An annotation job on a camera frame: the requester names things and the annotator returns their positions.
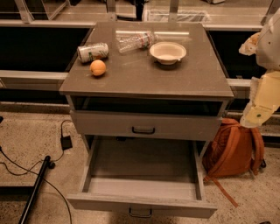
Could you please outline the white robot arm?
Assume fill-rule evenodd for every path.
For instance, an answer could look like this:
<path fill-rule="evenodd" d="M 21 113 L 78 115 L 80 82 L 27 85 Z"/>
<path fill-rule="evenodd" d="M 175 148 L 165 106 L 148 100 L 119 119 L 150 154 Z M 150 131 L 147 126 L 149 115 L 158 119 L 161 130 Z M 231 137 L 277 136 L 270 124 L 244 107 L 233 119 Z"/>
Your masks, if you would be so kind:
<path fill-rule="evenodd" d="M 255 128 L 268 121 L 280 107 L 280 9 L 260 32 L 241 45 L 239 53 L 254 54 L 256 63 L 266 69 L 259 79 L 251 79 L 249 103 L 240 120 L 243 127 Z"/>

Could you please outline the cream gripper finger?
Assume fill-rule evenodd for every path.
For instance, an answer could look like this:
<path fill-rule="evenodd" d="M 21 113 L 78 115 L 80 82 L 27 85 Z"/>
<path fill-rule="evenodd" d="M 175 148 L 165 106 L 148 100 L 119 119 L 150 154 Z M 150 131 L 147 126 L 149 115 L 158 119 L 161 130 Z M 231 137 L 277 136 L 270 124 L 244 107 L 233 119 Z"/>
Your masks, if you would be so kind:
<path fill-rule="evenodd" d="M 243 110 L 240 125 L 246 128 L 260 127 L 263 123 L 270 119 L 273 111 L 270 109 L 247 105 Z"/>
<path fill-rule="evenodd" d="M 255 54 L 259 36 L 259 32 L 250 36 L 239 48 L 239 53 L 247 56 Z"/>

